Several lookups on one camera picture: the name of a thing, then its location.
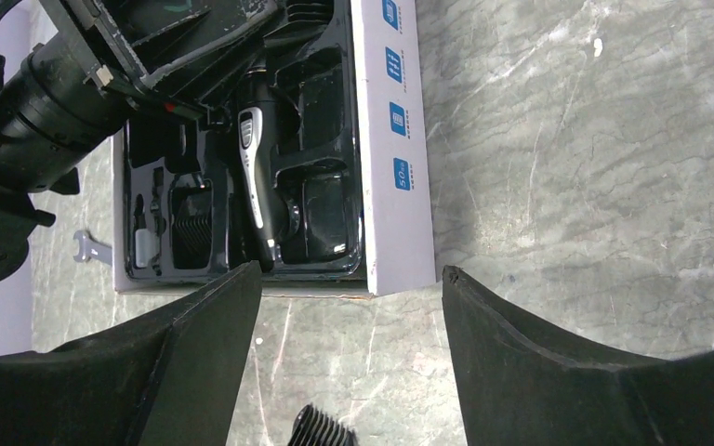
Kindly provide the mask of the white hair clipper box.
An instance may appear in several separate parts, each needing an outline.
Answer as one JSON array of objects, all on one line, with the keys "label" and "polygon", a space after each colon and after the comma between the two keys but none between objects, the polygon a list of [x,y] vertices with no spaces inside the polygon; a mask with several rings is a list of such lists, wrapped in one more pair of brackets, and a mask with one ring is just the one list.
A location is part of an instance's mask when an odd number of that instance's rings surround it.
[{"label": "white hair clipper box", "polygon": [[[412,1],[334,1],[325,31],[302,45],[267,48],[285,4],[228,76],[211,114],[185,123],[133,116],[113,141],[113,285],[122,293],[175,293],[258,261],[239,156],[237,91],[267,71],[279,99],[275,189],[288,227],[272,270],[273,296],[376,297],[436,281],[423,95]],[[136,216],[150,212],[152,170],[165,169],[162,275],[135,266]],[[212,250],[203,269],[176,269],[171,191],[212,189]]]}]

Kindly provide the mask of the black comb guard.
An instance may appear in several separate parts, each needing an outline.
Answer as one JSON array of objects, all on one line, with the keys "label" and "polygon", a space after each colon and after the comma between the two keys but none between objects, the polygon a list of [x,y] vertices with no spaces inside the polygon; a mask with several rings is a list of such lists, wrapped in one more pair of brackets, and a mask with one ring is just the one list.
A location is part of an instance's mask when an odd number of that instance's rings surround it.
[{"label": "black comb guard", "polygon": [[193,184],[171,191],[171,249],[176,269],[203,269],[212,250],[212,189]]},{"label": "black comb guard", "polygon": [[312,404],[297,415],[288,446],[357,446],[353,429]]},{"label": "black comb guard", "polygon": [[302,45],[317,38],[334,17],[334,1],[287,1],[286,23],[264,36],[267,48]]}]

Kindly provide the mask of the silver combination wrench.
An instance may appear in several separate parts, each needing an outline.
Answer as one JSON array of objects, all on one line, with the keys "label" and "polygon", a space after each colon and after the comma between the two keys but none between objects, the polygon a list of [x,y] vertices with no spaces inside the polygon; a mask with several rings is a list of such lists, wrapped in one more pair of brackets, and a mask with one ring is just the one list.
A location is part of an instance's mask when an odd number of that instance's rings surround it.
[{"label": "silver combination wrench", "polygon": [[112,265],[112,248],[108,244],[94,240],[87,230],[77,230],[73,239],[78,245],[78,251],[73,255],[75,262],[86,263],[96,260],[108,266]]}]

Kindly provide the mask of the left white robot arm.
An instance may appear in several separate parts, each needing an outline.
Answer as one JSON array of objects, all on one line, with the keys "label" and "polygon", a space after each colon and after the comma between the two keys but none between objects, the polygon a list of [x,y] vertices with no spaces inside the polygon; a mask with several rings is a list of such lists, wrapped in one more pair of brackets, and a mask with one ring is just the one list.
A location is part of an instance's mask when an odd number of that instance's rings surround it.
[{"label": "left white robot arm", "polygon": [[55,216],[47,190],[75,195],[77,165],[137,114],[185,123],[213,113],[238,52],[277,1],[45,1],[56,34],[5,75],[0,53],[0,281]]}]

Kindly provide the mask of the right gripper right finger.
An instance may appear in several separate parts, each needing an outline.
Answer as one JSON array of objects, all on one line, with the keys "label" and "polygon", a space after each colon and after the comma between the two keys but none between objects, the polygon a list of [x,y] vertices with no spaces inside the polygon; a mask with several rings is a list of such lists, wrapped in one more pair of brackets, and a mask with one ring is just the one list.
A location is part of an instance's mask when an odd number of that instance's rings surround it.
[{"label": "right gripper right finger", "polygon": [[714,350],[677,360],[591,341],[443,269],[471,445],[714,445]]}]

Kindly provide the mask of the black silver hair clipper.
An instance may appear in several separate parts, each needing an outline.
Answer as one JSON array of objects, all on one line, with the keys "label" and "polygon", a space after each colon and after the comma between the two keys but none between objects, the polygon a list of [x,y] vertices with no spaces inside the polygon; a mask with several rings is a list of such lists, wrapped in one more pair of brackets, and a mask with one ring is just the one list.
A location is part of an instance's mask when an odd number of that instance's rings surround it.
[{"label": "black silver hair clipper", "polygon": [[243,167],[250,215],[258,241],[258,261],[273,269],[277,248],[288,227],[287,205],[275,189],[272,154],[280,142],[279,99],[271,91],[267,71],[252,69],[238,83],[239,156]]}]

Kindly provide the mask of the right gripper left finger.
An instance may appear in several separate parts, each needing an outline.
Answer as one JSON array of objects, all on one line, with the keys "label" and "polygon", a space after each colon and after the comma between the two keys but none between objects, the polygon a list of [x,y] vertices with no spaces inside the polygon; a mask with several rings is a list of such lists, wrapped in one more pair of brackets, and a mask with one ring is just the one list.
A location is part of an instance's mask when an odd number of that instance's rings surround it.
[{"label": "right gripper left finger", "polygon": [[257,263],[46,353],[0,356],[0,445],[223,445],[261,300]]}]

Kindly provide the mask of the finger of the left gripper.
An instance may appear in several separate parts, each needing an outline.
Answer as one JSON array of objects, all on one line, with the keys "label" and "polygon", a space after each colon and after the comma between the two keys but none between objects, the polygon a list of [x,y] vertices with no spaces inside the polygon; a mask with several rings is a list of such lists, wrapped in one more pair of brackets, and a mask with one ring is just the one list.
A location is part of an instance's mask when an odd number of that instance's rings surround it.
[{"label": "finger of the left gripper", "polygon": [[241,39],[237,1],[105,1],[103,3],[131,46],[169,37],[199,44]]},{"label": "finger of the left gripper", "polygon": [[241,8],[241,39],[231,44],[195,44],[190,38],[169,37],[141,46],[145,73],[141,82],[151,91],[186,103],[205,103],[204,96],[256,46],[259,32],[281,13],[278,1],[237,1]]}]

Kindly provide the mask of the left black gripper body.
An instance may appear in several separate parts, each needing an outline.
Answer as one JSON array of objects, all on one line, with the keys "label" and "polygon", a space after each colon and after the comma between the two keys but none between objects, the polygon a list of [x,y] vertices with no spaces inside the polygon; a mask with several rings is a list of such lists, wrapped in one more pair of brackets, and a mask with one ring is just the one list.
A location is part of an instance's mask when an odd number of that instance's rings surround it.
[{"label": "left black gripper body", "polygon": [[146,71],[141,46],[131,46],[121,34],[105,1],[43,1],[41,7],[57,27],[85,75],[101,90],[120,94],[137,110],[169,112],[195,120],[207,106],[155,93],[141,82]]}]

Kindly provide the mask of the black cleaning brush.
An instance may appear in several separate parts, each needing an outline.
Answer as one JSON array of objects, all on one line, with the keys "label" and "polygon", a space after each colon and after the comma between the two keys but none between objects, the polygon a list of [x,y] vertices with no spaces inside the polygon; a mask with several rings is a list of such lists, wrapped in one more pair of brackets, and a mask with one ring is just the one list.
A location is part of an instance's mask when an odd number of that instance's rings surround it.
[{"label": "black cleaning brush", "polygon": [[156,167],[152,170],[152,201],[150,212],[154,222],[154,255],[152,256],[152,270],[156,276],[162,275],[162,236],[165,233],[166,223],[163,215],[163,191],[165,183],[165,169]]}]

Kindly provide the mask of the small white oil bottle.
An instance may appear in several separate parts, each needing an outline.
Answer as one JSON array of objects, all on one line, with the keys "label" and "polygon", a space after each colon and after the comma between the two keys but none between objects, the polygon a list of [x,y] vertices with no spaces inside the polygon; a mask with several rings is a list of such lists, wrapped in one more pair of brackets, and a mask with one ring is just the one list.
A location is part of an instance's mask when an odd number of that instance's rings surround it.
[{"label": "small white oil bottle", "polygon": [[144,214],[136,216],[134,248],[136,268],[147,268],[154,256],[154,241],[152,232],[147,228]]}]

